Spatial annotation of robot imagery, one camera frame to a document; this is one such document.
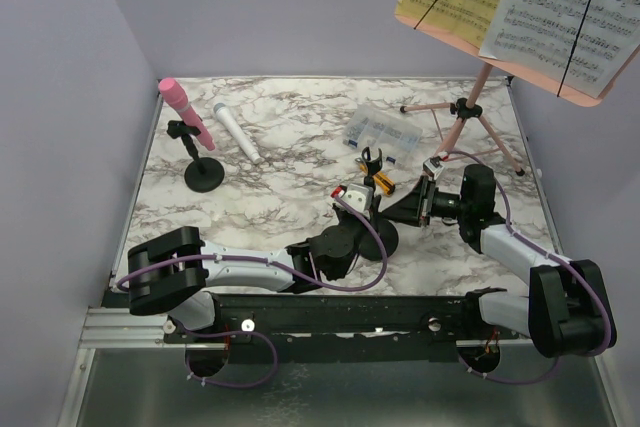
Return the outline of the black round-base mic stand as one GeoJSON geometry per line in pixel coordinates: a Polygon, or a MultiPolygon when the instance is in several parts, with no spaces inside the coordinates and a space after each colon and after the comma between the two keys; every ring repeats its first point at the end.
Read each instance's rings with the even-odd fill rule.
{"type": "Polygon", "coordinates": [[[376,194],[375,175],[382,169],[383,157],[382,151],[378,150],[378,154],[374,157],[369,147],[365,147],[361,153],[361,159],[365,167],[365,177],[363,183],[372,190],[372,200],[368,207],[369,223],[377,234],[374,237],[368,230],[364,230],[359,240],[359,254],[370,261],[381,261],[381,246],[388,258],[396,251],[399,243],[399,236],[395,226],[385,219],[379,212],[382,196],[376,194]]]}

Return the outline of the white toy microphone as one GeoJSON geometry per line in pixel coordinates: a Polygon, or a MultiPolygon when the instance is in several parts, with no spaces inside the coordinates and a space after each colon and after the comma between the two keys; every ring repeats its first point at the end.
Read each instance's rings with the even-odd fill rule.
{"type": "Polygon", "coordinates": [[[223,103],[217,103],[214,105],[213,111],[217,120],[226,128],[251,163],[253,165],[259,165],[263,161],[263,158],[251,139],[235,120],[229,107],[223,103]]]}

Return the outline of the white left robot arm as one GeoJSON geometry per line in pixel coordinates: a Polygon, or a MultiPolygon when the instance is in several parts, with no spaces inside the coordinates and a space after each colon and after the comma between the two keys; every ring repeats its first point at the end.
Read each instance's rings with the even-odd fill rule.
{"type": "Polygon", "coordinates": [[[280,250],[251,251],[205,242],[195,227],[183,227],[132,248],[128,274],[116,286],[129,296],[134,316],[165,314],[201,342],[214,340],[222,327],[210,287],[249,287],[284,294],[321,288],[339,292],[367,290],[379,283],[389,250],[379,222],[339,209],[339,223],[307,240],[280,250]],[[344,278],[367,241],[370,260],[382,262],[378,276],[360,287],[332,282],[344,278]]]}

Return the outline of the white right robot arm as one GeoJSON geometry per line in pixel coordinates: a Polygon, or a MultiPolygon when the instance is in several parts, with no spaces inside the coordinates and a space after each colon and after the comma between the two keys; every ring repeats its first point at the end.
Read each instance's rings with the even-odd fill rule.
{"type": "Polygon", "coordinates": [[[460,326],[480,339],[496,326],[530,338],[547,358],[598,355],[615,345],[617,333],[599,266],[549,252],[516,231],[495,209],[493,170],[466,166],[457,194],[443,192],[428,170],[412,191],[386,208],[391,222],[423,227],[433,218],[456,222],[464,243],[509,269],[526,283],[526,296],[486,290],[460,314],[460,326]]]}

